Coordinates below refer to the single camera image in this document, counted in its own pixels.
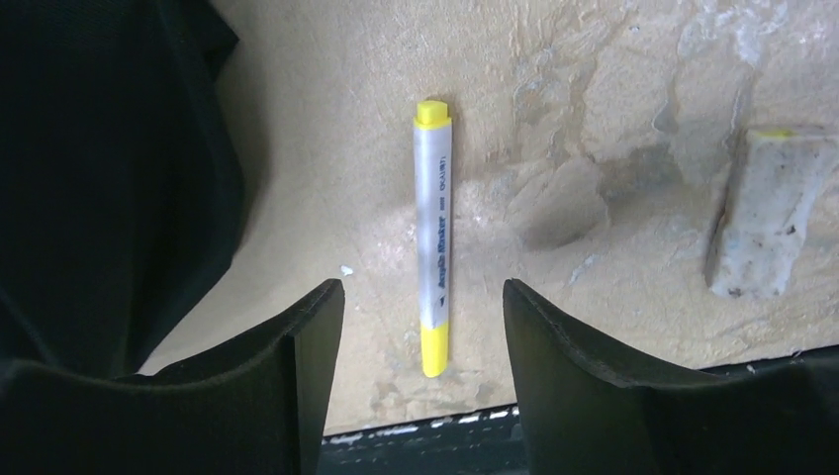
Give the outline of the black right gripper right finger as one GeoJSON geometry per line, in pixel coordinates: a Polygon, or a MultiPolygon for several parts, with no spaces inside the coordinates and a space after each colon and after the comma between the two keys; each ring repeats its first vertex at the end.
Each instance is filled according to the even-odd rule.
{"type": "Polygon", "coordinates": [[[838,349],[695,370],[503,291],[533,474],[834,474],[838,349]]]}

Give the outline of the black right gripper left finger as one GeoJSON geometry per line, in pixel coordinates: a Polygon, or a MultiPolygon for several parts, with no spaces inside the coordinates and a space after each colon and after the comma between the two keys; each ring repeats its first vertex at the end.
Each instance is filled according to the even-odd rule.
{"type": "Polygon", "coordinates": [[[329,279],[281,314],[151,376],[1,364],[5,474],[314,474],[344,289],[329,279]]]}

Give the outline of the black student backpack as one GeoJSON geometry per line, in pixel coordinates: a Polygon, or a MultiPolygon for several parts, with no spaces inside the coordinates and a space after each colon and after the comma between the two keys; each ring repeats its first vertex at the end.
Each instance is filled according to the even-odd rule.
{"type": "Polygon", "coordinates": [[[1,358],[140,369],[229,269],[243,177],[208,1],[1,5],[1,358]]]}

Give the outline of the grey marker cap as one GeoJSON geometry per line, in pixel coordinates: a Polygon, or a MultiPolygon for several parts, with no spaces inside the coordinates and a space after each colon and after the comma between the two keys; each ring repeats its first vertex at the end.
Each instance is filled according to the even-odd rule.
{"type": "Polygon", "coordinates": [[[705,283],[723,298],[782,295],[822,185],[838,163],[838,133],[821,126],[746,130],[737,147],[705,283]]]}

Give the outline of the yellow white marker pen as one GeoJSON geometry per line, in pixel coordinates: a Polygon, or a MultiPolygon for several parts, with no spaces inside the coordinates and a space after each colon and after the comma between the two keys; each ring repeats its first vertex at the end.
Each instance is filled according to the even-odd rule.
{"type": "Polygon", "coordinates": [[[417,103],[414,163],[420,352],[423,374],[440,376],[449,359],[453,121],[448,105],[417,103]]]}

